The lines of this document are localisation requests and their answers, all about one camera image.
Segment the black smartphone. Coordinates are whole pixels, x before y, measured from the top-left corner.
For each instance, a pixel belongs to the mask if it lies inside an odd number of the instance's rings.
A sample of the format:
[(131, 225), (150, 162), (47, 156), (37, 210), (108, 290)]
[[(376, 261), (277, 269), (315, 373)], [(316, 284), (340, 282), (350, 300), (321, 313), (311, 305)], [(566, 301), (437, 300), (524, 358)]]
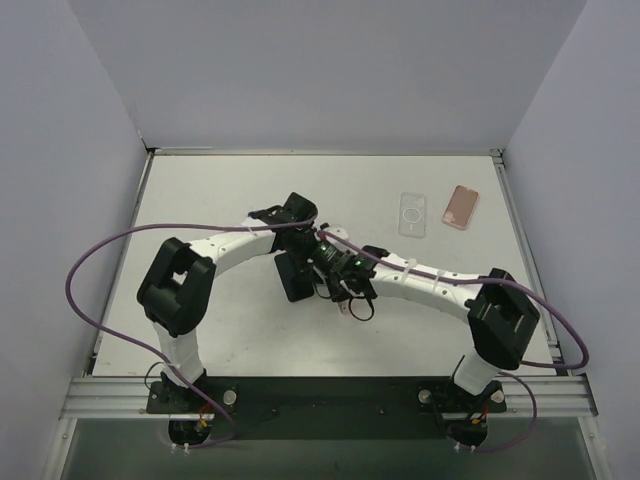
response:
[(305, 260), (285, 252), (276, 255), (274, 261), (289, 302), (295, 303), (314, 295), (312, 271)]

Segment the blue phone case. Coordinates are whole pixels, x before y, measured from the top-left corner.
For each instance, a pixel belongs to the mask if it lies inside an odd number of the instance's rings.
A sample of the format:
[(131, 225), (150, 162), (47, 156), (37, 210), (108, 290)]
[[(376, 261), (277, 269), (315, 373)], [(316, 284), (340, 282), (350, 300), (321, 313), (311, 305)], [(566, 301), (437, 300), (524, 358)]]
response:
[(400, 195), (398, 233), (414, 239), (426, 235), (427, 199), (424, 194), (403, 192)]

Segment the pink phone case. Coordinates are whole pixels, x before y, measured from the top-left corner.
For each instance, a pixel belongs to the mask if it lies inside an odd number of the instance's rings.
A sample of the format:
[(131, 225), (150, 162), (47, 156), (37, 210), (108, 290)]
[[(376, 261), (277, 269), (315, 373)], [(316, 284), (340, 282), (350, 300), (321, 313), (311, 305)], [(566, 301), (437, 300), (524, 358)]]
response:
[(343, 316), (351, 316), (352, 315), (351, 300), (350, 299), (337, 302), (336, 305), (338, 306), (339, 312)]
[(467, 186), (457, 185), (441, 217), (443, 224), (457, 230), (466, 230), (478, 204), (479, 193)]

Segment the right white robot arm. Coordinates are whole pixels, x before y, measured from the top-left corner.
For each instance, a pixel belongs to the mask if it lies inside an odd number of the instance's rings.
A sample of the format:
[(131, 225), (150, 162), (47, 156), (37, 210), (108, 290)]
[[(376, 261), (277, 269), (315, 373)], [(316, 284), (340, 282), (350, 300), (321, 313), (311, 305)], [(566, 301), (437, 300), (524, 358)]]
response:
[(311, 255), (333, 299), (396, 298), (434, 308), (468, 325), (473, 350), (452, 374), (457, 389), (481, 395), (501, 371), (517, 370), (540, 313), (506, 271), (487, 275), (438, 270), (373, 246), (344, 249), (321, 240)]

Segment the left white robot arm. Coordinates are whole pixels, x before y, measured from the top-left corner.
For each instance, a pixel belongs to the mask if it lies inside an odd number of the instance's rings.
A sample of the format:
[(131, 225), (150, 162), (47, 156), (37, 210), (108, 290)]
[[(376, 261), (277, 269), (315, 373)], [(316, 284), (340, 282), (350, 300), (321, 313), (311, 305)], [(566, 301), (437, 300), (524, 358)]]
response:
[(204, 402), (206, 375), (199, 356), (197, 326), (203, 320), (216, 277), (261, 255), (275, 255), (285, 295), (291, 302), (314, 295), (308, 257), (315, 245), (316, 205), (293, 192), (286, 202), (253, 211), (238, 226), (210, 237), (164, 241), (141, 286), (137, 301), (153, 322), (168, 365), (170, 400), (183, 411)]

